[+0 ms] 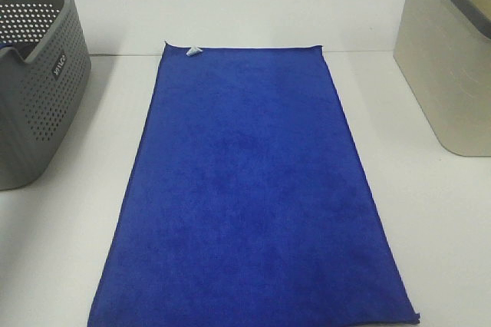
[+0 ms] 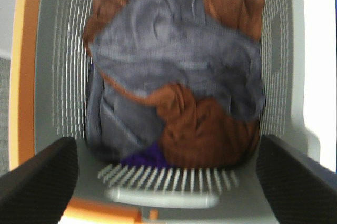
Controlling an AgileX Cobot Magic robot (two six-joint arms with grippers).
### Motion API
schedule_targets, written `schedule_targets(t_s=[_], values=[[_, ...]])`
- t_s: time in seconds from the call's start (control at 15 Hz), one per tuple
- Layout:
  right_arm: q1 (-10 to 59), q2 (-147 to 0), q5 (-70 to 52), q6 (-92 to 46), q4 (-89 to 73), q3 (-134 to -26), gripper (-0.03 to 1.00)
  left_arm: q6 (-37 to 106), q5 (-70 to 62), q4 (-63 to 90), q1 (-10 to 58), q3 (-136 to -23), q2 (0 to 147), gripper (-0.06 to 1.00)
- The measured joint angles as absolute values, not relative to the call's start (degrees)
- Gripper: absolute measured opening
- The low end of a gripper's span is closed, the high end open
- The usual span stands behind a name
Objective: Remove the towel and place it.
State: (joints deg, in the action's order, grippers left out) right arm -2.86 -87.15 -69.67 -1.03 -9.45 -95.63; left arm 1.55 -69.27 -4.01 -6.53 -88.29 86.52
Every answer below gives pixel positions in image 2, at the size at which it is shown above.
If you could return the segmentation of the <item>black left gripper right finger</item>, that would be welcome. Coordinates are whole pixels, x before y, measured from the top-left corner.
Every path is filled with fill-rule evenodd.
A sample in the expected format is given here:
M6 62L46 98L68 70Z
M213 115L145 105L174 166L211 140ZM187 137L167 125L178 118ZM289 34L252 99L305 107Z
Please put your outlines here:
M263 135L256 174L279 223L336 223L336 173L275 135Z

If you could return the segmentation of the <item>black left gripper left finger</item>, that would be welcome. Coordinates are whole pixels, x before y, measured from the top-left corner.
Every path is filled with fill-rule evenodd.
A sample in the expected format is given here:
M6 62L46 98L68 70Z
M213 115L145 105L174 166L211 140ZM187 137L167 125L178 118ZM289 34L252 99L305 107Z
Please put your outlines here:
M1 223L58 223L78 181L76 141L63 137L1 176Z

